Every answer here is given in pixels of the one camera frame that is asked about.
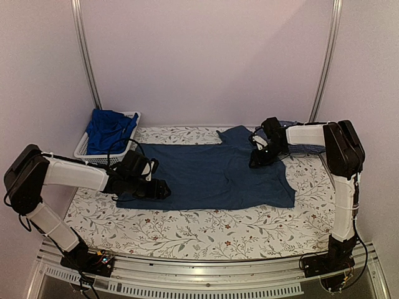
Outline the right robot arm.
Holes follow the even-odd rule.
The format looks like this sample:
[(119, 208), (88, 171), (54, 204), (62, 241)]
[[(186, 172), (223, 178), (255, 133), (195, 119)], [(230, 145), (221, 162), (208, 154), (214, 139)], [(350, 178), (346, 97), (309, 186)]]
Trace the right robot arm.
[(271, 164), (279, 154), (288, 153), (290, 145), (323, 146), (327, 166), (335, 185), (335, 220), (329, 235), (328, 251), (306, 257), (302, 266), (307, 274), (334, 272), (354, 265), (352, 250), (359, 240), (355, 218), (358, 214), (359, 182), (365, 152), (348, 120), (322, 123), (299, 123), (283, 126), (275, 117), (262, 122), (265, 141), (250, 134), (256, 148), (251, 153), (250, 168)]

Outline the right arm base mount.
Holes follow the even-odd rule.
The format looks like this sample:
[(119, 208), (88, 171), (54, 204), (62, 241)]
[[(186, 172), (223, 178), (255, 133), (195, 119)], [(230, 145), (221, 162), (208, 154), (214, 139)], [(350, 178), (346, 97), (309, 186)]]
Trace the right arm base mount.
[(306, 278), (325, 275), (355, 266), (351, 255), (335, 260), (329, 257), (328, 253), (306, 253), (299, 259), (299, 268)]

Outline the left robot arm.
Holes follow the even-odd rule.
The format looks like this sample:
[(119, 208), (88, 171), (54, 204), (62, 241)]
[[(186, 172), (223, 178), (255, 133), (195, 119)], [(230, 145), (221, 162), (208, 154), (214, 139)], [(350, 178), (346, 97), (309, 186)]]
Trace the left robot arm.
[(40, 230), (79, 270), (93, 264), (87, 244), (42, 199), (47, 185), (72, 186), (105, 194), (130, 194), (163, 200), (171, 195), (166, 181), (153, 178), (158, 161), (130, 150), (120, 162), (95, 165), (52, 153), (37, 145), (25, 147), (4, 174), (4, 202), (27, 219), (27, 230)]

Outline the dark teal t-shirt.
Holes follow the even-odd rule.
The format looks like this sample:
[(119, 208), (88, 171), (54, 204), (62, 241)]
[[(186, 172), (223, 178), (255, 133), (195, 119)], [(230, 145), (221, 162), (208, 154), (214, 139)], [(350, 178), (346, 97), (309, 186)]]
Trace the dark teal t-shirt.
[(154, 177), (166, 181), (171, 195), (155, 200), (123, 194), (116, 206), (163, 211), (240, 210), (263, 204), (293, 208), (296, 192), (287, 182), (283, 162), (249, 167), (250, 134), (236, 126), (218, 133), (220, 144), (144, 144), (145, 153), (160, 163)]

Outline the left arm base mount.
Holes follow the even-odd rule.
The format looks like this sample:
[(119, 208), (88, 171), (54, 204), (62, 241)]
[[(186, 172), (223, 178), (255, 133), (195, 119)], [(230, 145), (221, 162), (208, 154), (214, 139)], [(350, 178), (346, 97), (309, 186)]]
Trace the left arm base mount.
[(75, 249), (65, 252), (60, 264), (63, 267), (80, 270), (83, 273), (111, 277), (115, 263), (114, 257), (104, 250), (93, 253), (85, 249)]

